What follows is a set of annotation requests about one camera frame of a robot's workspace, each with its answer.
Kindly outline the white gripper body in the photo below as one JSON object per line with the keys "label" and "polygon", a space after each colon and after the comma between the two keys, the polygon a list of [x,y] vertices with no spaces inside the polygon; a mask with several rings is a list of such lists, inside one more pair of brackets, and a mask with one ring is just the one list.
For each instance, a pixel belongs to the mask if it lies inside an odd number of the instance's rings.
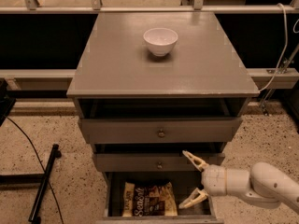
{"label": "white gripper body", "polygon": [[211,196],[243,196],[250,190],[249,171],[209,165],[203,172],[201,183]]}

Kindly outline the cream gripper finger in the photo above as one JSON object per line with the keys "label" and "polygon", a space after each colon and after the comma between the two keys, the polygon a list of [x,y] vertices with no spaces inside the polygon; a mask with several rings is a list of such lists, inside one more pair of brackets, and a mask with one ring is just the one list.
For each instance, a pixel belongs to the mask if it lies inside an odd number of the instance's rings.
{"label": "cream gripper finger", "polygon": [[208,197],[208,194],[203,190],[196,188],[191,195],[185,199],[179,206],[179,209],[187,209],[198,203],[201,203]]}
{"label": "cream gripper finger", "polygon": [[183,150],[182,153],[199,172],[203,172],[209,166],[209,164],[206,163],[203,159],[193,155],[187,150]]}

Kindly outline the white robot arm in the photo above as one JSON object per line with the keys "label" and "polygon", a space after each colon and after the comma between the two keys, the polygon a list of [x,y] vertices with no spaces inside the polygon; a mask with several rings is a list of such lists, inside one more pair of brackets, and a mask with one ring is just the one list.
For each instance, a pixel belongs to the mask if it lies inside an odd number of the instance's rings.
{"label": "white robot arm", "polygon": [[183,155],[200,172],[203,189],[196,188],[178,207],[190,208],[209,196],[235,196],[245,203],[275,209],[282,203],[299,214],[299,184],[266,162],[250,171],[208,164],[187,150]]}

